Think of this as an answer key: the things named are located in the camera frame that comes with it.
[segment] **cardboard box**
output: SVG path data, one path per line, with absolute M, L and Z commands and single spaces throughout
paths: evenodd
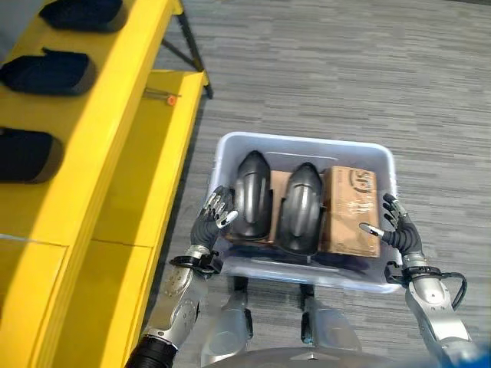
M 374 172 L 332 166 L 325 174 L 325 231 L 320 251 L 379 257 L 378 238 L 360 229 L 360 222 L 378 227 L 377 180 Z

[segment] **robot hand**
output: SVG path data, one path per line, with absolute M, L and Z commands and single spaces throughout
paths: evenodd
M 429 266 L 422 252 L 420 235 L 404 207 L 390 194 L 384 195 L 384 201 L 384 208 L 390 213 L 384 214 L 384 217 L 395 231 L 384 232 L 367 223 L 361 223 L 360 228 L 381 238 L 403 256 L 402 270 L 393 261 L 387 263 L 387 282 L 401 284 L 407 289 L 407 306 L 417 319 L 423 340 L 443 365 L 453 366 L 478 359 L 481 351 L 455 313 L 466 293 L 466 278 L 458 272 L 441 272 Z M 453 301 L 442 282 L 444 278 L 462 280 Z
M 390 194 L 384 195 L 384 201 L 384 208 L 390 213 L 390 215 L 384 214 L 384 217 L 395 228 L 395 232 L 385 232 L 365 222 L 360 224 L 360 228 L 398 249 L 403 256 L 409 253 L 421 253 L 423 250 L 421 238 L 407 211 L 399 200 Z
M 208 197 L 191 229 L 191 244 L 212 249 L 220 231 L 239 213 L 233 209 L 233 189 L 219 186 Z

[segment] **yellow shelf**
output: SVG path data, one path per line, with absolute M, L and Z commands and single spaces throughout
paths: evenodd
M 152 250 L 145 247 L 102 241 L 89 244 L 53 367 L 124 365 L 127 351 L 140 332 L 137 311 L 146 300 L 151 254 Z
M 25 367 L 46 334 L 65 247 L 0 240 L 0 357 L 3 367 Z
M 10 270 L 0 272 L 2 366 L 51 365 L 160 40 L 172 13 L 180 11 L 176 0 L 124 4 L 127 23 L 113 34 L 54 30 L 35 17 L 9 57 L 40 54 L 43 47 L 84 52 L 97 66 L 97 81 L 81 97 L 35 96 L 0 86 L 2 126 L 51 133 L 65 149 L 61 168 L 49 182 L 0 184 L 0 233 L 36 241 L 0 247 L 2 264 Z M 15 247 L 22 252 L 13 260 Z M 16 339 L 19 334 L 29 336 Z
M 147 86 L 181 97 L 171 107 L 143 98 L 114 172 L 94 239 L 160 246 L 179 182 L 204 73 L 152 71 Z
M 136 343 L 186 157 L 204 73 L 153 71 L 77 279 L 54 366 L 123 366 Z

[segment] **white plastic bin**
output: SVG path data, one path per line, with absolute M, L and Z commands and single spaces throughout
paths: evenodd
M 217 186 L 233 186 L 237 168 L 246 155 L 261 152 L 272 170 L 293 171 L 304 162 L 313 163 L 319 172 L 330 166 L 350 166 L 377 174 L 380 224 L 390 229 L 382 208 L 384 193 L 396 195 L 394 159 L 390 151 L 378 144 L 318 140 L 296 136 L 233 132 L 218 143 L 208 194 Z M 379 258 L 351 255 L 313 256 L 309 259 L 288 255 L 281 249 L 264 246 L 233 246 L 224 239 L 216 244 L 224 260 L 222 272 L 227 275 L 264 278 L 277 281 L 316 284 L 377 293 L 398 289 L 388 284 L 384 268 L 388 261 L 400 263 L 400 254 L 381 245 Z

